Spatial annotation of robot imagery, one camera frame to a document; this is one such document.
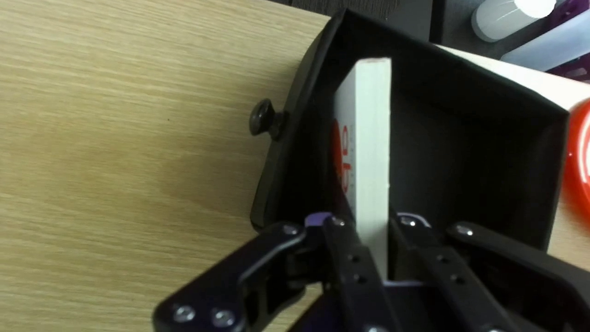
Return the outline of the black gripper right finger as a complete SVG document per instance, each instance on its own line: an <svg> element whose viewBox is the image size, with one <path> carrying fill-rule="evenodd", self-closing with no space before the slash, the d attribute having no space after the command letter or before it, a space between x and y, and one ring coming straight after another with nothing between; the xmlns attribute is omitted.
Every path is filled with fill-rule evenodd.
<svg viewBox="0 0 590 332"><path fill-rule="evenodd" d="M410 213L392 222L390 277L417 294L403 308L412 327L432 325L436 332L517 332L519 327L475 275L465 259L447 246L430 224Z"/></svg>

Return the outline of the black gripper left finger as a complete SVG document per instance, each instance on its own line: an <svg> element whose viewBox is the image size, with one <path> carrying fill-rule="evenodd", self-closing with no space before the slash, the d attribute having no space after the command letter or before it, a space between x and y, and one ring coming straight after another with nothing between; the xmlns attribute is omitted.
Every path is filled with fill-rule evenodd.
<svg viewBox="0 0 590 332"><path fill-rule="evenodd" d="M323 224L331 262L331 288L336 292L347 332L401 332L371 251L357 229L329 216Z"/></svg>

